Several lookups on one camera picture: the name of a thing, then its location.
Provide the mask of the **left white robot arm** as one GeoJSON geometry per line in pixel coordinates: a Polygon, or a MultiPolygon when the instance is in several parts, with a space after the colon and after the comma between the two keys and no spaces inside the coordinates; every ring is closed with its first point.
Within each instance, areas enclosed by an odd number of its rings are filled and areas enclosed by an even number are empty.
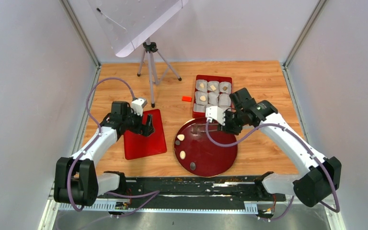
{"type": "Polygon", "coordinates": [[[126,131],[150,136],[154,133],[152,115],[143,123],[143,109],[147,101],[135,98],[131,103],[114,101],[111,111],[98,125],[94,136],[71,157],[61,157],[56,163],[54,200],[71,204],[77,211],[92,206],[98,196],[108,192],[116,198],[127,194],[125,174],[105,171],[96,174],[95,166],[126,131]]]}

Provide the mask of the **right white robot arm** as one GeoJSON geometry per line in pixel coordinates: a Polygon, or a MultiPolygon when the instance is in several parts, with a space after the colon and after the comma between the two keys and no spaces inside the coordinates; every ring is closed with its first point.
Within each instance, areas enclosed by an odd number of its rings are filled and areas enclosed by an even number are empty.
{"type": "Polygon", "coordinates": [[[232,94],[233,109],[218,106],[207,108],[208,122],[216,121],[218,130],[238,135],[246,126],[253,129],[249,137],[259,130],[268,136],[292,161],[298,174],[280,175],[267,172],[254,187],[257,198],[267,200],[273,194],[296,196],[304,205],[325,205],[324,199],[333,196],[334,212],[339,212],[337,189],[339,188],[342,164],[336,157],[326,157],[310,146],[287,124],[277,108],[269,101],[257,102],[246,88],[232,94]]]}

